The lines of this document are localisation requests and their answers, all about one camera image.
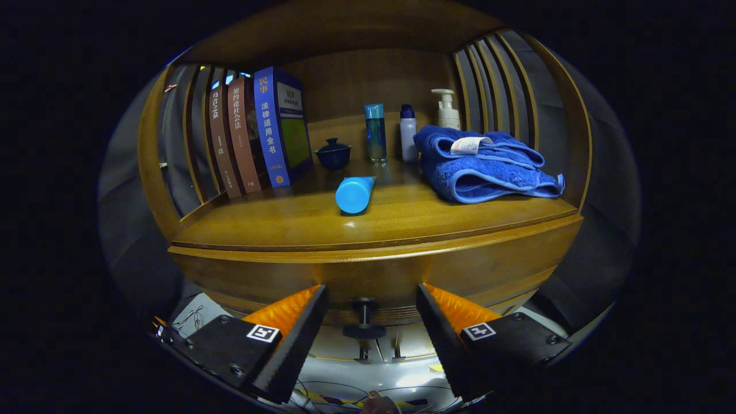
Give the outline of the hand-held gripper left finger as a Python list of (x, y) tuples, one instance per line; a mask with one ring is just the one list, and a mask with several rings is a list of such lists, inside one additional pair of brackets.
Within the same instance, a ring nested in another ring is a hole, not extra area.
[(164, 343), (205, 374), (250, 396), (287, 403), (328, 309), (325, 285), (246, 318), (219, 315), (191, 335), (164, 328)]

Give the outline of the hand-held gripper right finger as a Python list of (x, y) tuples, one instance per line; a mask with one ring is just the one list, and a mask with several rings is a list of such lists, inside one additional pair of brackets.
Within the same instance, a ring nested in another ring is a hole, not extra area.
[(502, 316), (427, 283), (416, 287), (416, 309), (453, 394), (465, 401), (528, 388), (572, 346), (522, 312)]

